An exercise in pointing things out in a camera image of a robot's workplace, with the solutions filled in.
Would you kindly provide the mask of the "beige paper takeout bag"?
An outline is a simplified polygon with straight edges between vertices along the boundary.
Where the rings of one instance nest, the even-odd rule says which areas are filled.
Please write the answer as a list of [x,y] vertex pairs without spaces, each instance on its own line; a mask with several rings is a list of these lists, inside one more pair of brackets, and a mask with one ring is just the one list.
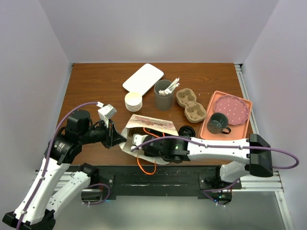
[[145,141],[163,136],[178,136],[178,132],[172,121],[151,118],[136,114],[133,114],[130,117],[121,134],[127,139],[126,142],[121,143],[119,145],[120,149],[123,152],[138,159],[143,159],[145,161],[156,163],[158,165],[167,165],[169,163],[164,161],[161,157],[145,156],[144,151],[141,149],[141,147],[135,151],[131,151],[132,136],[134,134],[148,135]]

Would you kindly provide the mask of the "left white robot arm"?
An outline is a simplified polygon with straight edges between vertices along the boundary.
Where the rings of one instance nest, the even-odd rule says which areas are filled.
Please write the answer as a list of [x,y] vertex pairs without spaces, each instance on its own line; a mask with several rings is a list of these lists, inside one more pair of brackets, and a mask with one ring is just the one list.
[[101,186],[99,169],[84,163],[60,190],[54,191],[62,175],[83,145],[100,142],[107,149],[126,141],[111,120],[116,110],[107,105],[98,110],[93,123],[86,110],[69,112],[48,143],[41,168],[22,203],[4,215],[2,221],[17,230],[51,230],[59,212],[87,187]]

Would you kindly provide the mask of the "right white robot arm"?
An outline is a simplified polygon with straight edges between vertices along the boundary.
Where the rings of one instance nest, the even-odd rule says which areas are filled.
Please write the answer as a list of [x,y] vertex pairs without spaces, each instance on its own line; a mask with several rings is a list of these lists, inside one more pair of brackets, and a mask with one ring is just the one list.
[[249,174],[262,178],[273,176],[271,147],[258,134],[238,140],[204,140],[187,136],[157,138],[151,135],[141,135],[140,138],[134,137],[134,144],[151,160],[161,158],[169,163],[202,159],[229,161],[229,164],[221,165],[213,177],[219,188]]

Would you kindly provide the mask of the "stack of paper cups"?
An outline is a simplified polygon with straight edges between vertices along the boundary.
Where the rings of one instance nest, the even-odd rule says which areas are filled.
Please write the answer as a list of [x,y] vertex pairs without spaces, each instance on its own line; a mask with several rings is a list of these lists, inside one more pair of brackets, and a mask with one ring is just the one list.
[[137,92],[129,92],[124,98],[125,106],[130,112],[137,112],[142,108],[142,95]]

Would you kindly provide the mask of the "cardboard cup carrier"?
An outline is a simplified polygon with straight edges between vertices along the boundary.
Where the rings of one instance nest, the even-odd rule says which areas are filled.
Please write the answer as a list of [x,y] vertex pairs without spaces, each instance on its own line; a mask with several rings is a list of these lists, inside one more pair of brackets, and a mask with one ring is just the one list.
[[189,88],[184,88],[176,93],[177,103],[184,108],[184,115],[191,123],[198,123],[207,117],[204,107],[197,102],[196,94]]

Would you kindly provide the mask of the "grey cylindrical holder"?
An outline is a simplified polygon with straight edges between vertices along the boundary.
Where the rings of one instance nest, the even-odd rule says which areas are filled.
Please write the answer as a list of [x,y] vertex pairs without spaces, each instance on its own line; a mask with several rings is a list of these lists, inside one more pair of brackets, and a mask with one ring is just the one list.
[[159,94],[159,91],[165,90],[170,84],[171,81],[169,80],[159,80],[154,86],[155,107],[160,111],[167,111],[172,106],[173,93],[168,95]]

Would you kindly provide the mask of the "dark green mug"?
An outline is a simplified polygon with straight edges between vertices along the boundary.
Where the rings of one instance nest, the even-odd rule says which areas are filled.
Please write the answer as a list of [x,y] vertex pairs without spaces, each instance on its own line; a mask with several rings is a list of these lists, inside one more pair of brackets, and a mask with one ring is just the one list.
[[222,113],[213,113],[208,121],[207,129],[212,134],[230,134],[228,118]]

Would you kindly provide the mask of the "white oblong tray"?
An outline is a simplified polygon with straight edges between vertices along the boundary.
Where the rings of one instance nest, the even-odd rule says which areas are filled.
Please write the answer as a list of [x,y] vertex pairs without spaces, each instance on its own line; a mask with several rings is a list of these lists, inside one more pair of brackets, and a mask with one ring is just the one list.
[[132,74],[123,84],[128,92],[137,92],[144,96],[164,76],[157,67],[146,63]]

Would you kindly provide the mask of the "salmon pink tray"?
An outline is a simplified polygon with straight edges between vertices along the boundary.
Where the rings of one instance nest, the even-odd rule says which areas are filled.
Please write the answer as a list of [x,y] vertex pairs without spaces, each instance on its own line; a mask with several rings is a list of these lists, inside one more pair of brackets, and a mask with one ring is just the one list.
[[237,140],[237,139],[242,139],[246,137],[246,134],[248,131],[249,119],[245,123],[237,125],[237,126],[232,126],[228,124],[228,126],[231,128],[230,134],[212,134],[208,131],[207,129],[208,121],[211,115],[215,113],[214,104],[220,96],[224,96],[224,95],[227,95],[227,93],[221,92],[221,91],[215,91],[213,95],[211,96],[211,99],[207,107],[207,117],[203,121],[199,134],[198,134],[199,138],[208,139],[208,140]]

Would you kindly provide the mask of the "pink dotted plate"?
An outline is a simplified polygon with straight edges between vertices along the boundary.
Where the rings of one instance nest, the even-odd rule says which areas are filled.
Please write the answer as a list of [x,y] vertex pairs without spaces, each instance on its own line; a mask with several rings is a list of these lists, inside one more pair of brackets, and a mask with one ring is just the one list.
[[220,96],[214,104],[214,111],[224,114],[232,126],[245,123],[249,119],[250,109],[250,101],[229,94]]

